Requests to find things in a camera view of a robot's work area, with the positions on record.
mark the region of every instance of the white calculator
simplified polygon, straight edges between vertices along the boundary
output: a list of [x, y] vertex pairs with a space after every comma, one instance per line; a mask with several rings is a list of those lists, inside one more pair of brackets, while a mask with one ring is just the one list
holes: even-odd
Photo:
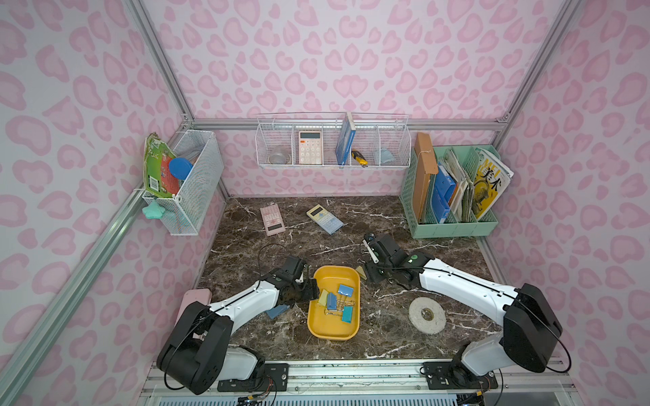
[[276, 235], [287, 230], [282, 221], [282, 216], [280, 216], [280, 208], [277, 204], [274, 203], [271, 206], [262, 207], [259, 211], [262, 212], [264, 231], [266, 231], [267, 236]]
[[336, 230], [343, 227], [343, 222], [337, 219], [332, 213], [325, 210], [321, 205], [315, 205], [308, 212], [307, 215], [312, 220], [321, 226], [325, 231], [332, 235]]
[[321, 165], [322, 156], [322, 133], [320, 131], [298, 132], [298, 161], [301, 165]]

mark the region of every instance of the pink leopard print wall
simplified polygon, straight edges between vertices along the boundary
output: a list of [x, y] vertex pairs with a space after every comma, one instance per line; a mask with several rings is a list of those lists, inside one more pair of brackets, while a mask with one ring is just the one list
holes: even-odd
[[490, 242], [546, 293], [587, 406], [648, 402], [648, 19], [589, 0], [501, 149], [517, 175]]
[[196, 116], [503, 116], [561, 0], [146, 0]]
[[217, 193], [198, 236], [140, 216], [15, 406], [135, 405], [224, 207]]
[[0, 368], [179, 120], [120, 0], [2, 2]]
[[[492, 131], [432, 131], [435, 146], [489, 144]], [[217, 131], [224, 159], [222, 182], [231, 196], [398, 195], [405, 170], [262, 169], [255, 155], [255, 131]]]

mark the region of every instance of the white wire basket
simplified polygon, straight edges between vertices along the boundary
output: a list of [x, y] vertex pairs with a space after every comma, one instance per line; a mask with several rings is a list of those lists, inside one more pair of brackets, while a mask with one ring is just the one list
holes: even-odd
[[[334, 167], [360, 168], [361, 165], [348, 157], [345, 165], [336, 159], [336, 144], [343, 125], [345, 113], [271, 113], [257, 117], [255, 134], [257, 164], [264, 168]], [[404, 169], [411, 161], [411, 135], [408, 116], [405, 114], [352, 113], [357, 130], [352, 149], [358, 150], [368, 161], [368, 168]], [[322, 164], [300, 164], [298, 158], [298, 133], [300, 131], [322, 132]], [[286, 164], [272, 164], [272, 154], [281, 152]]]
[[161, 221], [172, 235], [198, 235], [224, 171], [219, 145], [212, 131], [187, 130], [173, 148], [178, 157], [195, 150], [201, 153], [178, 194], [160, 198], [145, 192], [143, 196], [148, 205], [156, 200], [165, 209]]

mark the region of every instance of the pink calculator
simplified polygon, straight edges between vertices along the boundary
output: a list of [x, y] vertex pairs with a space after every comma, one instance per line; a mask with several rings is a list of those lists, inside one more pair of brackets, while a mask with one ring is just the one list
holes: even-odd
[[262, 212], [264, 231], [266, 231], [267, 236], [282, 233], [287, 230], [282, 221], [282, 216], [280, 216], [280, 208], [277, 204], [262, 207], [260, 211]]

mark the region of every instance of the marble table surface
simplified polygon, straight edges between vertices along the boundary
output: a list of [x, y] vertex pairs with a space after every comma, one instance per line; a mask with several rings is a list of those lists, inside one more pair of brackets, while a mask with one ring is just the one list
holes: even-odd
[[[280, 207], [287, 230], [266, 236], [259, 209]], [[306, 212], [321, 204], [345, 224], [328, 235]], [[199, 287], [209, 288], [213, 301], [226, 299], [252, 286], [258, 272], [281, 266], [287, 254], [309, 264], [309, 276], [323, 265], [356, 268], [361, 263], [363, 235], [389, 233], [408, 253], [420, 249], [463, 271], [490, 279], [488, 266], [474, 238], [414, 240], [397, 196], [299, 197], [230, 199], [201, 276]], [[279, 246], [260, 248], [275, 242]], [[417, 297], [436, 300], [447, 324], [436, 335], [418, 331], [409, 321], [410, 303]], [[467, 340], [480, 340], [501, 328], [470, 307], [439, 294], [405, 291], [383, 282], [361, 281], [361, 327], [348, 341], [323, 340], [307, 328], [308, 303], [301, 303], [271, 320], [265, 313], [241, 327], [231, 339], [255, 349], [267, 359], [451, 358]]]

